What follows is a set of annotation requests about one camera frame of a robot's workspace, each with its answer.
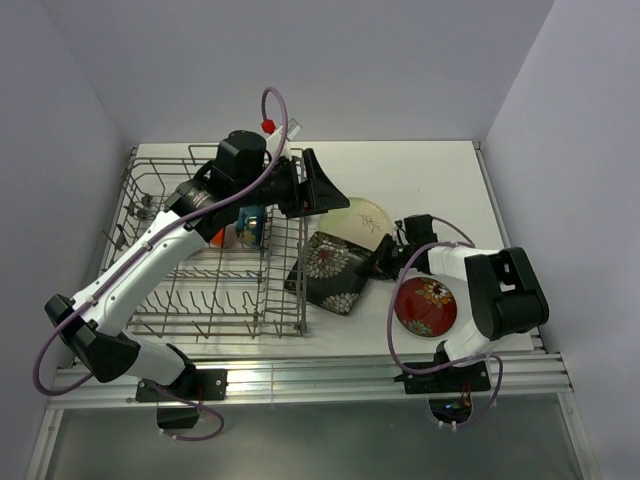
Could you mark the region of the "orange bowl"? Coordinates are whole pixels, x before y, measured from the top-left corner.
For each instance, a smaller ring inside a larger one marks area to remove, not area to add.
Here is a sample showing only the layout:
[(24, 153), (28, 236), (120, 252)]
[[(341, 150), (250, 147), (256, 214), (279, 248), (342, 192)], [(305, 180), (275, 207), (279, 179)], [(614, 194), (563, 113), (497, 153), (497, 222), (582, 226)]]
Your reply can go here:
[(225, 246), (225, 237), (226, 229), (222, 228), (214, 235), (214, 237), (210, 241), (210, 244), (218, 248), (223, 248)]

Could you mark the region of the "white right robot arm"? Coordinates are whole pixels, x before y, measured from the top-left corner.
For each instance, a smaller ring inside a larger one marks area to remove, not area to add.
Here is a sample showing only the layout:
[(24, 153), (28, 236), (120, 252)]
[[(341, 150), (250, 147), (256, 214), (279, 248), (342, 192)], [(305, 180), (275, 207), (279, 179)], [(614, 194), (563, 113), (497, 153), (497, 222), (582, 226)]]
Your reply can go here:
[[(479, 249), (460, 228), (430, 214), (404, 218), (400, 231), (403, 243), (385, 235), (357, 273), (396, 282), (388, 306), (386, 338), (389, 353), (403, 372), (433, 374), (438, 386), (455, 389), (466, 379), (467, 365), (500, 359), (494, 350), (501, 340), (547, 323), (549, 305), (523, 248)], [(411, 269), (463, 282), (471, 307), (470, 319), (439, 344), (434, 365), (423, 369), (402, 362), (393, 344), (394, 306)]]

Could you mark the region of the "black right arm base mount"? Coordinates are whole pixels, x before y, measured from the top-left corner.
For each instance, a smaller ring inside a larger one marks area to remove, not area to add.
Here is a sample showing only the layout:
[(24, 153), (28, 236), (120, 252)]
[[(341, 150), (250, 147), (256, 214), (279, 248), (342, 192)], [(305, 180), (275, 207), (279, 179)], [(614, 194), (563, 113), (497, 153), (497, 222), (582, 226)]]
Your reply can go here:
[(422, 375), (402, 372), (393, 381), (402, 383), (407, 395), (474, 393), (486, 392), (491, 388), (490, 375), (484, 361), (451, 366)]

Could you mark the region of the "dark blue beige bowl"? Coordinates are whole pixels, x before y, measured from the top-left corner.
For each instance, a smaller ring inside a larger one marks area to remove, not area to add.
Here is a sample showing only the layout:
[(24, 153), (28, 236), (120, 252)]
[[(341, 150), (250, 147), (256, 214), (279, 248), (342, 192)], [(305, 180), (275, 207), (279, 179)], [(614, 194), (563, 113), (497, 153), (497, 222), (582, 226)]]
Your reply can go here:
[(262, 241), (264, 224), (264, 207), (251, 206), (241, 208), (235, 222), (235, 231), (238, 241), (248, 248), (259, 248)]

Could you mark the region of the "black square floral plate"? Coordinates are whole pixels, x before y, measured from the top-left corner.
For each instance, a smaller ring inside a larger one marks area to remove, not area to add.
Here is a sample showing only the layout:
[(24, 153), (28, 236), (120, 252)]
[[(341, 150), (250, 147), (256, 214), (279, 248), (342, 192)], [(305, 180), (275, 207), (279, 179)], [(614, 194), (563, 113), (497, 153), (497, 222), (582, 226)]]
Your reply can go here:
[(357, 270), (372, 251), (324, 232), (315, 232), (283, 282), (291, 294), (304, 294), (307, 302), (340, 316), (351, 313), (368, 282)]

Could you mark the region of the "red round floral plate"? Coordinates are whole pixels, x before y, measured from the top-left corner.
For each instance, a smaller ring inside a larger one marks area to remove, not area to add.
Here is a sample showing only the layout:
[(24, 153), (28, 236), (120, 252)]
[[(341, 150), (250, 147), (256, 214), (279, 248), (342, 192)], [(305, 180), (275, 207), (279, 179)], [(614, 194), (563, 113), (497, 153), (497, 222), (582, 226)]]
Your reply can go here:
[(457, 303), (446, 285), (428, 277), (405, 280), (394, 305), (400, 324), (414, 335), (435, 338), (448, 333), (457, 318)]

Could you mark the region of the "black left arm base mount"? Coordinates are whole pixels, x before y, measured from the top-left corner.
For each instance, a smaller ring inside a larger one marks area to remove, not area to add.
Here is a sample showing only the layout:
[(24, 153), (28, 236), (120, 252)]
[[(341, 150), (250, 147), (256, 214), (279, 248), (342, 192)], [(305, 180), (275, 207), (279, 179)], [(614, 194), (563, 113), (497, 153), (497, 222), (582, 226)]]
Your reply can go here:
[(222, 401), (226, 396), (228, 371), (222, 368), (194, 369), (183, 373), (171, 385), (160, 385), (159, 392), (152, 382), (139, 382), (135, 401), (139, 403), (179, 401)]

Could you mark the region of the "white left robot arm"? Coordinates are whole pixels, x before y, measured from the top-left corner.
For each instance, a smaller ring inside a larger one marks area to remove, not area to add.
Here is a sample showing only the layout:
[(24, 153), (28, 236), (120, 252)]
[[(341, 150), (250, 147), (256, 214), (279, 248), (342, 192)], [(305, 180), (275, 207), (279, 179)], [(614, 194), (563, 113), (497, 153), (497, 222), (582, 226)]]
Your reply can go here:
[(93, 377), (149, 380), (172, 399), (195, 386), (193, 366), (176, 347), (127, 332), (138, 306), (183, 260), (235, 222), (245, 207), (278, 207), (287, 218), (346, 208), (347, 197), (322, 171), (315, 153), (295, 158), (287, 139), (238, 130), (213, 159), (178, 185), (147, 230), (106, 272), (73, 297), (53, 296), (45, 312), (63, 343)]

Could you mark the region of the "cream green round plate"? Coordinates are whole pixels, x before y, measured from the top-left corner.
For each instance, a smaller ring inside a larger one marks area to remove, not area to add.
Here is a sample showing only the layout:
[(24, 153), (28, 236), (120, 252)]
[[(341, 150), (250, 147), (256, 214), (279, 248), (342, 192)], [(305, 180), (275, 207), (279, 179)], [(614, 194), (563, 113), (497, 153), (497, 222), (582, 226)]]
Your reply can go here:
[(376, 203), (350, 197), (350, 206), (319, 217), (316, 230), (374, 251), (385, 235), (393, 233), (393, 222)]

